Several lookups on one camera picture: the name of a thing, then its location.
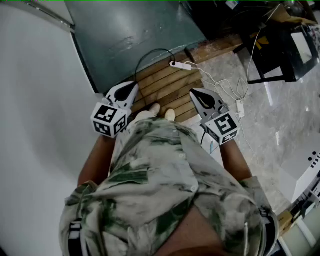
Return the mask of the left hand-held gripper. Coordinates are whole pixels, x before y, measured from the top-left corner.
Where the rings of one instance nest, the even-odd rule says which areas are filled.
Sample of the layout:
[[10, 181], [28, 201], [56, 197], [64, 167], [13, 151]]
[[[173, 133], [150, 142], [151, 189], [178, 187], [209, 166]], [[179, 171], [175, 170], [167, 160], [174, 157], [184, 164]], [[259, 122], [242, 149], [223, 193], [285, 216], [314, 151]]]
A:
[[94, 131], [109, 138], [115, 138], [123, 132], [128, 126], [138, 91], [139, 86], [135, 81], [123, 82], [110, 89], [91, 114]]

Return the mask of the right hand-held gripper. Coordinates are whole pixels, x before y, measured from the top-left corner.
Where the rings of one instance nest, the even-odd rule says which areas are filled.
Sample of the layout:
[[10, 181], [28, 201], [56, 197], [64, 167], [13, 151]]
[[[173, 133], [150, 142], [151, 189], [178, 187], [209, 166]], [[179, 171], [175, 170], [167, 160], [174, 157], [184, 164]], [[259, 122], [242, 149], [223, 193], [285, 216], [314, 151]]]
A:
[[192, 88], [190, 98], [201, 116], [200, 125], [219, 145], [233, 140], [239, 134], [239, 126], [235, 113], [227, 104], [222, 104], [217, 110], [216, 104], [221, 97], [214, 91], [204, 88]]

